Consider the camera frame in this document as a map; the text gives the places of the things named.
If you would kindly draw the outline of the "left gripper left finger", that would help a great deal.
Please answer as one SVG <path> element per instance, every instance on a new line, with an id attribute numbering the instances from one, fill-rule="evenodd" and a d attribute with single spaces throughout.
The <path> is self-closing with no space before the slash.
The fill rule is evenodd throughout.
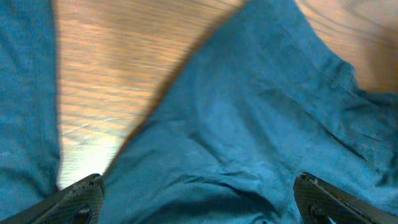
<path id="1" fill-rule="evenodd" d="M 97 224 L 104 204 L 100 174 L 91 174 L 1 224 Z"/>

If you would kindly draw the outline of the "navy blue shorts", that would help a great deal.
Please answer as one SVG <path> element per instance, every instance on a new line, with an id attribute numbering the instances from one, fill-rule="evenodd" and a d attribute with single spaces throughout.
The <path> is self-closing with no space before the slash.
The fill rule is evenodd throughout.
<path id="1" fill-rule="evenodd" d="M 51 1 L 1 2 L 1 219 L 57 190 Z M 250 1 L 197 52 L 107 173 L 100 223 L 302 223 L 312 173 L 397 213 L 397 96 L 292 1 Z"/>

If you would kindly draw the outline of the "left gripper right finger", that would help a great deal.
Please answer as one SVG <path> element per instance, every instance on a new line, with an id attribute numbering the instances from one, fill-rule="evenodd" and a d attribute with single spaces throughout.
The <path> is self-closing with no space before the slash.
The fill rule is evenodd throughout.
<path id="1" fill-rule="evenodd" d="M 308 173 L 294 182 L 294 199 L 304 224 L 397 224 L 397 216 Z"/>

